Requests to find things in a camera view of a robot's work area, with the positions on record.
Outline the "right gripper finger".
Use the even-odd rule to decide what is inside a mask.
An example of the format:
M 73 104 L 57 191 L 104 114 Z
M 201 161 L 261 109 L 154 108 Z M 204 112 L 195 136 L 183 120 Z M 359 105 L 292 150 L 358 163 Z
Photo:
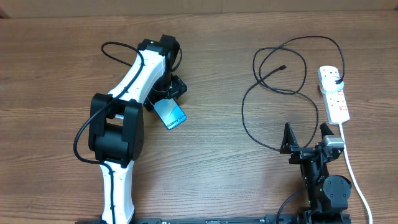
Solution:
M 290 123 L 285 123 L 284 137 L 280 147 L 280 153 L 291 153 L 294 149 L 298 148 L 299 144 L 295 137 L 294 131 Z
M 320 125 L 320 131 L 321 131 L 322 138 L 324 138 L 325 136 L 334 135 L 333 131 L 328 127 L 328 125 L 326 123 L 322 123 Z

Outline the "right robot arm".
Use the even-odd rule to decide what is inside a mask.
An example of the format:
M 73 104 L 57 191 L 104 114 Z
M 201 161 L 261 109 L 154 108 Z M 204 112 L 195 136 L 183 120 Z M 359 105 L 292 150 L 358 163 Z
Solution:
M 279 208 L 276 222 L 280 223 L 350 223 L 348 208 L 352 183 L 342 175 L 330 175 L 327 164 L 339 158 L 344 140 L 333 134 L 326 123 L 320 125 L 322 140 L 314 147 L 300 147 L 290 123 L 285 124 L 280 153 L 290 155 L 289 163 L 300 166 L 305 188 L 291 195 Z M 286 204 L 306 192 L 308 207 L 296 214 L 281 217 Z

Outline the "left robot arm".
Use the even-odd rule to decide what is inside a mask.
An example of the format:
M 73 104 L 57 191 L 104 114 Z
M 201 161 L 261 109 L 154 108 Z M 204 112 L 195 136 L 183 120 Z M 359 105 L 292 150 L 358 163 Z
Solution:
M 144 146 L 144 112 L 155 111 L 168 130 L 187 116 L 176 100 L 187 86 L 174 71 L 182 60 L 175 37 L 144 39 L 124 78 L 107 94 L 91 99 L 88 146 L 95 154 L 104 185 L 104 210 L 98 223 L 134 223 L 132 175 Z

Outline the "blue screen Galaxy smartphone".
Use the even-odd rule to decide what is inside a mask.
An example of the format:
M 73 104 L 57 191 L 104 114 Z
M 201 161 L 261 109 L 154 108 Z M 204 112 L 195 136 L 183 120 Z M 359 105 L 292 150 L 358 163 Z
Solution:
M 168 130 L 177 127 L 187 118 L 174 99 L 162 99 L 155 103 L 154 109 Z

